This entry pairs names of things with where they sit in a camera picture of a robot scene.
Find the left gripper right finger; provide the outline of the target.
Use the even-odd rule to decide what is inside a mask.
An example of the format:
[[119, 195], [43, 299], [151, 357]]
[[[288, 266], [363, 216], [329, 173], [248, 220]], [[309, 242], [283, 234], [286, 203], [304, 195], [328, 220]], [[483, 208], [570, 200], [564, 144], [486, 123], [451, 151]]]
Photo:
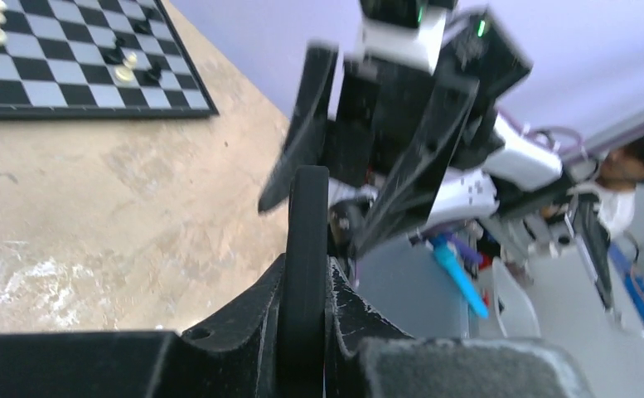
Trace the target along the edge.
[[327, 397], [591, 397], [565, 351], [536, 339], [412, 338], [328, 260]]

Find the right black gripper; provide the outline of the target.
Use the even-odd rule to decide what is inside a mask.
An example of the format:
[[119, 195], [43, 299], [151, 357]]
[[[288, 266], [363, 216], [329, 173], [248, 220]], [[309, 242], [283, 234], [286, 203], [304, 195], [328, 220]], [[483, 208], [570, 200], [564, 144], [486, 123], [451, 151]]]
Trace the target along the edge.
[[285, 200], [297, 169], [320, 159], [332, 178], [351, 187], [367, 183], [371, 172], [389, 174], [354, 236], [359, 259], [426, 224], [478, 80], [348, 56], [336, 118], [327, 124], [337, 58], [336, 46], [307, 46], [288, 132], [260, 193], [258, 212]]

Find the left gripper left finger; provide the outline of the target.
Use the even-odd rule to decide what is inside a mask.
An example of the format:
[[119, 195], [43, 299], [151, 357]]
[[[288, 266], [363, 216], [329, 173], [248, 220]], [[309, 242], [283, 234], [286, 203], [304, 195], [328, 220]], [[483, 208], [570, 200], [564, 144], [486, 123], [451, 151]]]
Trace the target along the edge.
[[0, 397], [272, 397], [283, 265], [182, 333], [0, 334]]

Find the black phone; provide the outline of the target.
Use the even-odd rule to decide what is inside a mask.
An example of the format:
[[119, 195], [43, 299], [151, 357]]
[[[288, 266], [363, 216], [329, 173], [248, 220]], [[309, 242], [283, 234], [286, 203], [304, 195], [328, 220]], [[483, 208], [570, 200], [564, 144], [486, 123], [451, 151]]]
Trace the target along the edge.
[[298, 169], [288, 209], [283, 292], [278, 312], [281, 397], [321, 397], [327, 289], [327, 180], [319, 166]]

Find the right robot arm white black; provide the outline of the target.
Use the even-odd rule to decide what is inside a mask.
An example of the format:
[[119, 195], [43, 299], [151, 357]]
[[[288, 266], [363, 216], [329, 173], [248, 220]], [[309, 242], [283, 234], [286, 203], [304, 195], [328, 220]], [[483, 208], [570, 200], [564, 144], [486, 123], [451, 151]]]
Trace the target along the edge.
[[529, 139], [496, 100], [532, 64], [487, 7], [363, 1], [356, 49], [307, 44], [282, 150], [259, 212], [320, 167], [361, 193], [331, 214], [340, 256], [356, 260], [401, 234], [530, 214], [572, 184], [558, 153]]

